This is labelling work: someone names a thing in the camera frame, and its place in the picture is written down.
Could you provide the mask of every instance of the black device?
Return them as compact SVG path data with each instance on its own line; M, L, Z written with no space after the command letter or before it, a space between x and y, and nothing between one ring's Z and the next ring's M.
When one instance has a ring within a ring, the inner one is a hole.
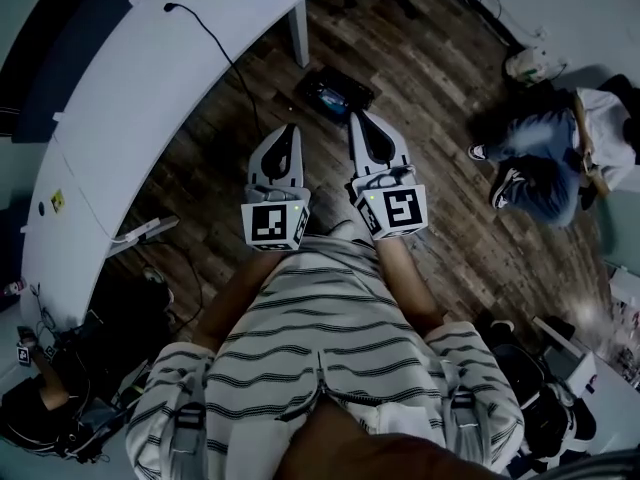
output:
M315 110L339 124L352 112L367 110L374 98L371 89L330 66L309 73L297 90Z

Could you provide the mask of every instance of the knee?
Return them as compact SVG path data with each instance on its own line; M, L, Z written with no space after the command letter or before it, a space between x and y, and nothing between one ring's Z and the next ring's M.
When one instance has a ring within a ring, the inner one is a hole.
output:
M578 206L578 191L565 194L566 199L561 202L552 212L549 212L547 224L558 228L566 228L576 214Z
M552 140L554 127L548 120L530 116L509 125L505 146L513 153L524 153L531 148Z

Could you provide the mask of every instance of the yellow sticker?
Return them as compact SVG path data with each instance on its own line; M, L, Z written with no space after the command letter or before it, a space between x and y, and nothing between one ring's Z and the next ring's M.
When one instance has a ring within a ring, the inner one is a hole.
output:
M62 190L58 190L51 198L51 204L53 205L53 211L58 213L64 206L64 197L62 197Z

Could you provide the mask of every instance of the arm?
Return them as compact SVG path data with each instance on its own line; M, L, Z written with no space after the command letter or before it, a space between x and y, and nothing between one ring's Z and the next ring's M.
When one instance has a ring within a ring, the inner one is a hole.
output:
M193 343L217 352L283 257L281 252L254 253L214 297L198 322Z
M407 322L420 336L443 324L431 290L420 276L402 238L375 242L382 275Z
M49 411L62 407L69 400L69 392L62 384L60 377L39 349L35 348L31 351L31 358L44 379L44 387L40 388L42 403Z
M49 411L62 407L69 400L69 392L64 387L58 373L44 357L42 349L38 346L38 338L29 327L18 327L20 344L29 349L31 359L40 371L44 386L40 388L40 398Z

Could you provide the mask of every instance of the hand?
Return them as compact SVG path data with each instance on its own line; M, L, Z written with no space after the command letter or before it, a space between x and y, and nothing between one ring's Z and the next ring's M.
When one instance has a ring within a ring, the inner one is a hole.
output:
M20 337L20 346L29 349L29 352L38 348L38 338L30 327L18 327L18 336Z
M587 149L582 155L582 167L587 177L591 178L594 176L593 159L591 158L591 150L589 149Z

